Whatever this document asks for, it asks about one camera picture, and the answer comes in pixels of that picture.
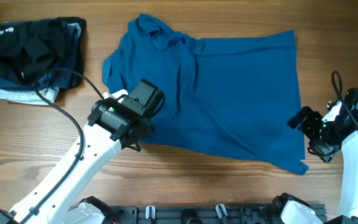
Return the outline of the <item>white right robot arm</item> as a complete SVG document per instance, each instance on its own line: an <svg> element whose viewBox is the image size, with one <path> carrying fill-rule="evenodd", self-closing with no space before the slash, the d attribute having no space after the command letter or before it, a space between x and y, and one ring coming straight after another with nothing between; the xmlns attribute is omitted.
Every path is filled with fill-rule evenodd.
<svg viewBox="0 0 358 224"><path fill-rule="evenodd" d="M337 217L327 223L358 223L358 108L354 111L357 113L356 130L341 143L344 171ZM284 224L323 223L310 205L284 194L273 201L272 219Z"/></svg>

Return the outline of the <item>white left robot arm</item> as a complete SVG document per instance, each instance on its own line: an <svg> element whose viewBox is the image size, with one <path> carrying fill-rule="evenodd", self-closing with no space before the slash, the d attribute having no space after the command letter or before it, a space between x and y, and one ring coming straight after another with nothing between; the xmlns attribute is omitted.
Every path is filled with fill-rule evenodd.
<svg viewBox="0 0 358 224"><path fill-rule="evenodd" d="M9 211L0 209L0 223L102 223L107 213L82 202L72 209L79 194L111 158L138 142L151 127L150 118L165 102L163 93L104 94L88 116L78 139L43 181Z"/></svg>

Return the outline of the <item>blue polo shirt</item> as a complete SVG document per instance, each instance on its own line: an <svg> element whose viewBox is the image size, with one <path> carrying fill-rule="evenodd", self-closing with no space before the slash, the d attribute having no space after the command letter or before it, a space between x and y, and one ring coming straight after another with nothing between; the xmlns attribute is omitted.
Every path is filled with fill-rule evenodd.
<svg viewBox="0 0 358 224"><path fill-rule="evenodd" d="M196 39L141 14L103 62L111 93L141 79L165 95L147 143L262 161L303 175L305 140L288 120L301 108L292 30Z"/></svg>

